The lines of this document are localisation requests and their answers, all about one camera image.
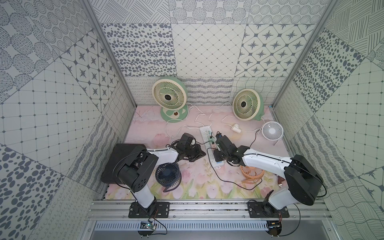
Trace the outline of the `white power strip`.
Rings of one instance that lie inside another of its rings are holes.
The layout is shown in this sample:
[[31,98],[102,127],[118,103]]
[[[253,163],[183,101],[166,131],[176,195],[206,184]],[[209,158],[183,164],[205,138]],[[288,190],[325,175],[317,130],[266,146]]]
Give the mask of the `white power strip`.
[[204,141],[204,146],[207,149],[207,155],[209,156],[210,163],[215,169],[220,169],[224,166],[224,161],[217,162],[214,156],[214,149],[218,149],[216,145],[216,138],[213,136],[213,131],[210,126],[200,127],[200,132],[202,139]]

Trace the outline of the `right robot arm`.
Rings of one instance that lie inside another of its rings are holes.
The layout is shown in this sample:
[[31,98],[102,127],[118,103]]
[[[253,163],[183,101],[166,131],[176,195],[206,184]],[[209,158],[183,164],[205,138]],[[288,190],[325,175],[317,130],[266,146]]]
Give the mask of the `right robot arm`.
[[301,155],[292,158],[258,152],[247,146],[236,147],[231,140],[216,134],[216,153],[231,166],[258,168],[283,178],[287,185],[271,191],[262,203],[262,209],[272,214],[286,206],[301,203],[312,206],[323,186],[323,179]]

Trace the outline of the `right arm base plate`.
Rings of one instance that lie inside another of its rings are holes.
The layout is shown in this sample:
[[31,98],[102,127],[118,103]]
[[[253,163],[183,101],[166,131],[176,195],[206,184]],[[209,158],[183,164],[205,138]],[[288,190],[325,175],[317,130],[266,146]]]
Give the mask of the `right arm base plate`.
[[250,218],[289,218],[290,214],[288,209],[284,207],[282,210],[276,210],[270,204],[264,204],[255,200],[247,202],[247,209]]

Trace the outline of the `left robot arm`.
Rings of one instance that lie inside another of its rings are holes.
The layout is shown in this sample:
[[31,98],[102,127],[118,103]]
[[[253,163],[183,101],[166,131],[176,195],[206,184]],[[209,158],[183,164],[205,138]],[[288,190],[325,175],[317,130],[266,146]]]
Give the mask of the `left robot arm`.
[[156,198],[148,181],[155,167],[181,160],[193,163],[206,155],[201,144],[191,134],[184,133],[181,139],[164,149],[150,150],[144,145],[134,145],[132,152],[118,161],[112,177],[116,184],[128,187],[142,209],[151,212],[156,206]]

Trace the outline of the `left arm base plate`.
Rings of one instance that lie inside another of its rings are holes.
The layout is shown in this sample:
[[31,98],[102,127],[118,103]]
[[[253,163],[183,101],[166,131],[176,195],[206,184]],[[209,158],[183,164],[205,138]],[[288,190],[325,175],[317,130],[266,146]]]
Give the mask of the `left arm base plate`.
[[154,201],[148,208],[142,207],[138,202],[133,202],[129,208],[130,219],[156,219],[168,218],[170,211],[170,202],[157,202]]

